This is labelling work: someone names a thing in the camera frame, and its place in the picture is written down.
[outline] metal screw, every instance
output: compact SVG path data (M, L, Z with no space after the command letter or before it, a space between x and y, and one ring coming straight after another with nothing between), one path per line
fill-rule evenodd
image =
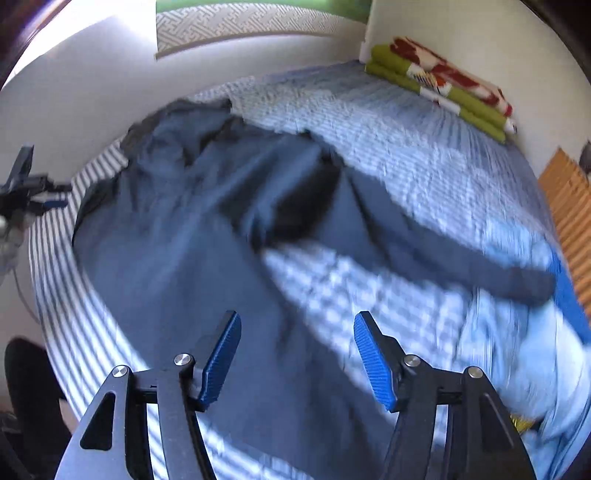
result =
M418 367L421 364L421 359L416 355L407 355L404 357L404 363L409 367Z
M174 357L174 364L178 367L182 367L183 365L187 365L191 361L191 355L188 353L180 353L176 357Z
M484 373L478 367L470 367L468 368L468 375L470 375L472 378L482 378Z
M119 378L119 377L123 377L124 375L127 375L127 367L125 365L117 365L114 369L113 369L113 376L115 378Z

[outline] cable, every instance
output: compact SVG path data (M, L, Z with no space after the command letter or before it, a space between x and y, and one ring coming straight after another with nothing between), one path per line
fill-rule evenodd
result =
M32 308L29 306L29 304L27 303L27 301L25 300L25 296L22 294L22 290L21 290L21 286L18 282L18 277L17 277L17 269L13 268L12 269L12 275L14 276L14 283L17 286L17 293L18 293L18 298L21 299L21 302L23 304L23 306L25 307L25 309L27 310L28 314L31 316L31 318L33 320L35 320L37 323L41 323L41 320L39 320L39 318L37 317L37 315L35 315L35 312L32 310Z

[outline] bed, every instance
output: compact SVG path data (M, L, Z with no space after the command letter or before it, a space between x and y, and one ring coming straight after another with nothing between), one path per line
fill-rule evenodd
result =
M191 99L223 97L232 100L236 113L264 128L320 134L349 165L381 179L415 220L461 244L486 250L491 228L500 222L519 224L529 235L558 248L546 200L516 147L498 144L412 92L368 76L356 61L242 79ZM117 140L74 177L68 208L46 214L31 229L37 309L52 365L78 417L115 365L150 367L79 271L71 243L85 190L125 165ZM461 371L476 364L491 374L493 350L499 346L485 342L466 352L463 343L471 328L468 292L372 274L311 242L280 245L262 257L277 286L359 388L370 389L353 348L352 319L362 309L370 310L382 331L395 336L406 352L432 366ZM569 342L582 351L575 337ZM386 420L394 421L391 416ZM305 478L305 472L281 459L237 448L206 416L199 421L218 478ZM436 446L444 440L445 422L442 409ZM149 410L149 430L154 473L166 478L154 409ZM540 454L536 450L532 458ZM537 467L543 473L540 478L561 472L551 465Z

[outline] folded blanket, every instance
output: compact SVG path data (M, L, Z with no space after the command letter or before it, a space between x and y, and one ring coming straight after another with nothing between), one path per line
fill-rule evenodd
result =
M399 75L406 75L408 78L414 79L419 83L435 90L440 95L450 99L452 102L465 107L469 112L477 117L486 120L493 126L500 128L505 133L516 134L517 127L515 122L504 117L496 109L485 105L481 100L472 96L465 90L455 87L450 82L445 81L442 77L433 72L426 72L421 66L411 62L400 55L391 51L388 45L376 45L372 48L372 60L378 62L380 65L389 70L393 70Z
M506 136L503 130L495 127L494 125L491 125L486 120L477 117L476 115L468 111L466 108L461 107L457 103L454 103L451 100L442 97L438 93L435 93L432 90L422 86L416 80L410 79L403 75L399 75L398 73L393 72L392 70L380 65L375 60L371 60L365 66L365 71L371 75L383 78L391 83L395 83L398 86L401 86L403 88L406 88L407 90L418 93L419 95L428 98L429 100L437 103L444 109L455 113L457 116L459 116L469 124L474 125L474 127L476 127L478 130L481 130L484 133L490 135L498 142L505 143Z
M420 43L408 37L396 37L390 49L426 71L435 73L456 87L470 92L485 104L498 110L503 116L512 115L513 107L505 100L499 87L461 70Z

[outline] blue gripper pad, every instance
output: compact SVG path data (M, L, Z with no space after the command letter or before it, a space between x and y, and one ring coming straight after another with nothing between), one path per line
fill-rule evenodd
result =
M203 368L198 401L205 408L217 400L242 336L240 315L236 312L226 312L226 318L226 327Z
M364 313L369 314L369 312L360 312L355 316L353 336L376 400L386 407L388 411L392 411L396 405L396 395L394 394L394 385L392 384L392 371L363 318Z

